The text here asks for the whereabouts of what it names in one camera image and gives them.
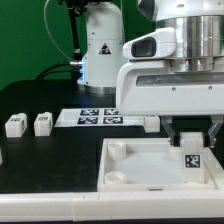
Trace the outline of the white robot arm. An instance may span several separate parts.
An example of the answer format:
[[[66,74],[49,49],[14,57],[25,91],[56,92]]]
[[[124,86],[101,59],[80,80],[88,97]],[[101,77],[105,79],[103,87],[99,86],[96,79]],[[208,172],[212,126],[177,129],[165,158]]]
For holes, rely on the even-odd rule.
[[[174,116],[209,116],[210,144],[224,124],[224,0],[137,0],[156,29],[126,42],[121,11],[87,0],[87,91],[116,92],[123,115],[154,116],[169,136]]]

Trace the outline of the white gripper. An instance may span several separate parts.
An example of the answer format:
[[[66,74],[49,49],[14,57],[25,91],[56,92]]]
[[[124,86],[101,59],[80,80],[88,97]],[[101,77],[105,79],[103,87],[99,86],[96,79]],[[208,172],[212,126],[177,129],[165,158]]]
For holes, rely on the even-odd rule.
[[[156,30],[124,45],[128,62],[117,79],[123,115],[162,116],[171,146],[172,116],[211,116],[209,147],[224,124],[224,16],[160,20]]]

